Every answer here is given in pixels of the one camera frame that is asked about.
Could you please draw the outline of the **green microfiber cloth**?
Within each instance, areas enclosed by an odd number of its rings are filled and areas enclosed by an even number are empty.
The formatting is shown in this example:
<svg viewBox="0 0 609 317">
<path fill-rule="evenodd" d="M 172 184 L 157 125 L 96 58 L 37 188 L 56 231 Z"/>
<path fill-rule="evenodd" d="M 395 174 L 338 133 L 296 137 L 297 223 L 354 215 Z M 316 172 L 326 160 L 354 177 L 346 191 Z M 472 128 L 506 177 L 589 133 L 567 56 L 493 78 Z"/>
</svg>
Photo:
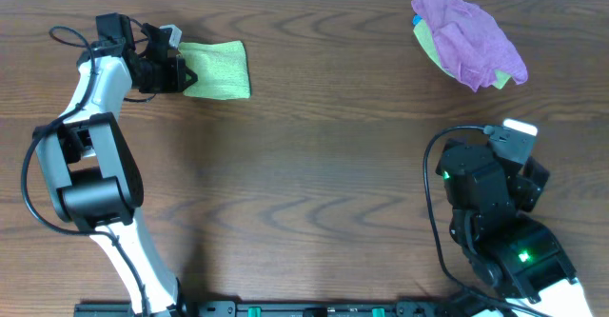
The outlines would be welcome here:
<svg viewBox="0 0 609 317">
<path fill-rule="evenodd" d="M 183 42 L 179 51 L 198 76 L 197 82 L 184 90 L 184 96 L 223 101 L 250 98 L 246 49 L 242 41 L 212 45 Z"/>
</svg>

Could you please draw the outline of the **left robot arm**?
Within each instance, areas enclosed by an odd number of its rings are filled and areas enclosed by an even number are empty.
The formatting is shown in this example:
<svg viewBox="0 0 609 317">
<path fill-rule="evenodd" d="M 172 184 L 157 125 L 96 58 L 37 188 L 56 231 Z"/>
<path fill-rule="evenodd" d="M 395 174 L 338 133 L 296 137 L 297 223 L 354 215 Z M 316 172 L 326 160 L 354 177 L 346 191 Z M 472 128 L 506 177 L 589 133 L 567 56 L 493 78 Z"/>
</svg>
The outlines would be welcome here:
<svg viewBox="0 0 609 317">
<path fill-rule="evenodd" d="M 88 237 L 107 255 L 130 297 L 114 314 L 196 316 L 147 230 L 143 180 L 118 119 L 132 89 L 181 93 L 198 76 L 176 52 L 176 26 L 141 25 L 146 46 L 138 51 L 135 20 L 110 13 L 95 22 L 97 40 L 79 45 L 80 79 L 67 108 L 32 134 L 21 171 L 24 202 L 45 227 Z"/>
</svg>

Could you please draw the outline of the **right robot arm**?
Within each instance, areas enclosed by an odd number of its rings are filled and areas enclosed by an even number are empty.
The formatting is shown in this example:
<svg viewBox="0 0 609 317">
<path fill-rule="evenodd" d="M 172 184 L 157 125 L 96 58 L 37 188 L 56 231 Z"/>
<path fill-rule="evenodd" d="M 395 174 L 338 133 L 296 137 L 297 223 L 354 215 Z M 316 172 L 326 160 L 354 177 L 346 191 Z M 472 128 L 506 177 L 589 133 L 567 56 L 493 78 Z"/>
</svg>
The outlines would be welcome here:
<svg viewBox="0 0 609 317">
<path fill-rule="evenodd" d="M 589 316 L 577 271 L 554 233 L 529 217 L 549 179 L 534 136 L 508 130 L 484 144 L 450 139 L 436 166 L 452 208 L 452 240 L 495 294 L 468 289 L 473 315 Z"/>
</svg>

